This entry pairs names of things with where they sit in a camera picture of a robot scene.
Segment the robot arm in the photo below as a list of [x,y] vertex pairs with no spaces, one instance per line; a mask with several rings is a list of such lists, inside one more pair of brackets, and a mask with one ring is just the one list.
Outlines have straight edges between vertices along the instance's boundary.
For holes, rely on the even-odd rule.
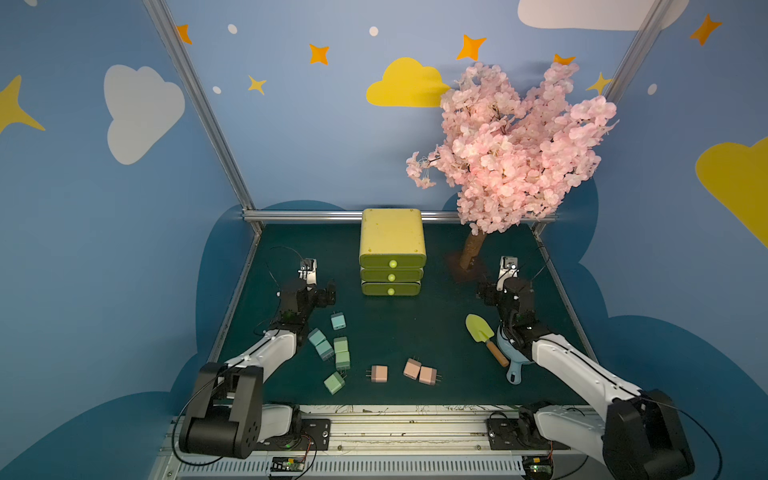
[[519,366],[534,362],[571,387],[595,410],[543,405],[521,409],[518,434],[526,442],[551,440],[569,445],[608,467],[617,480],[676,480],[694,471],[680,417],[672,400],[658,390],[645,392],[598,365],[536,318],[528,282],[505,274],[501,288],[478,285],[478,296],[501,317],[497,341]]
[[290,406],[263,405],[262,386],[306,342],[313,309],[336,303],[333,282],[316,288],[316,267],[315,260],[303,260],[299,278],[281,287],[279,314],[261,340],[225,363],[200,369],[181,427],[182,452],[246,458],[257,443],[300,425]]

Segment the dark green table surface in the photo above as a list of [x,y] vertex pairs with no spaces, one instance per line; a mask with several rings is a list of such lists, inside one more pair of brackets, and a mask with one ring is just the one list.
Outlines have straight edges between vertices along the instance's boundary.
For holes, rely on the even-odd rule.
[[[476,283],[453,283],[443,255],[460,250],[469,228],[461,225],[426,224],[424,235],[427,264],[422,291],[414,297],[364,296],[360,290],[358,251],[360,226],[267,225],[256,258],[224,343],[220,361],[240,355],[261,338],[279,299],[269,268],[281,283],[297,275],[299,259],[292,247],[306,258],[317,259],[318,286],[336,281],[336,305],[315,309],[310,329],[320,328],[329,341],[346,336],[352,368],[346,385],[331,395],[323,385],[335,371],[333,361],[323,362],[310,343],[285,362],[264,385],[264,400],[317,405],[520,405],[538,400],[582,404],[560,379],[536,365],[523,366],[522,383],[512,385],[502,368],[482,343],[475,343],[464,324],[468,313],[476,313],[498,326],[496,308],[475,298]],[[489,277],[498,275],[502,255],[519,259],[524,278],[531,278],[544,260],[531,230],[513,227],[489,235],[481,256]],[[576,329],[563,305],[548,269],[533,282],[539,319],[583,349]],[[334,331],[330,315],[343,312],[347,327]],[[406,378],[402,370],[409,357],[437,368],[442,381],[423,385]],[[371,383],[366,370],[372,365],[389,367],[387,383]]]

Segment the white cloud decal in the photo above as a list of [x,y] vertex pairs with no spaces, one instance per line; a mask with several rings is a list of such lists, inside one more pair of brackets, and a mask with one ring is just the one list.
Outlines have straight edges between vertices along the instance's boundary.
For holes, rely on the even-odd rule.
[[109,150],[123,165],[139,161],[184,113],[178,85],[149,67],[112,65],[104,77],[104,99],[114,119],[107,132]]
[[[520,0],[520,21],[536,28],[639,30],[654,0]],[[674,0],[662,28],[674,23],[688,0]]]

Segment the tree trunk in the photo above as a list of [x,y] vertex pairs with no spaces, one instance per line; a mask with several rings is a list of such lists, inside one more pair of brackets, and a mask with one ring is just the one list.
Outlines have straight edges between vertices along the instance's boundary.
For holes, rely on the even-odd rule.
[[485,241],[486,236],[488,236],[488,234],[482,230],[480,230],[477,235],[472,235],[472,232],[469,233],[467,241],[464,242],[462,256],[458,259],[458,265],[462,269],[469,270],[475,257],[480,253],[480,247],[482,247],[482,243]]

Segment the trowel wooden handle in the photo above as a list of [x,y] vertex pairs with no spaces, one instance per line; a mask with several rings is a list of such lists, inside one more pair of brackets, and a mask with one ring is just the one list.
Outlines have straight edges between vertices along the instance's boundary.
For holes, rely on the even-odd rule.
[[493,343],[491,340],[489,340],[488,342],[485,342],[485,346],[487,346],[488,349],[491,350],[491,353],[493,353],[493,356],[496,357],[498,362],[503,367],[508,367],[509,366],[509,360],[507,360],[507,357],[504,356],[502,351],[498,349],[498,347],[496,346],[495,343]]

